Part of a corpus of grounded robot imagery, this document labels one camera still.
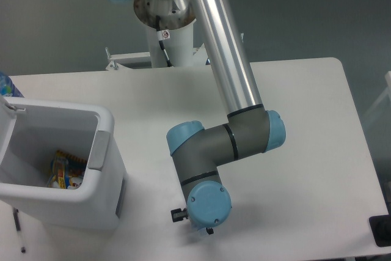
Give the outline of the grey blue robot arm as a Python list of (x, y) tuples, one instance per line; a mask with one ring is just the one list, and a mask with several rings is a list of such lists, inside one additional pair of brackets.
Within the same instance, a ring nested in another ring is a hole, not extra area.
[(185, 208), (172, 210), (172, 220), (188, 219), (212, 234), (232, 209), (218, 167), (280, 147), (285, 125), (277, 112), (263, 106), (228, 0), (131, 1), (144, 3), (161, 50), (169, 31), (192, 20), (201, 25), (228, 121), (209, 129), (198, 121), (184, 122), (171, 128), (166, 139), (186, 201)]

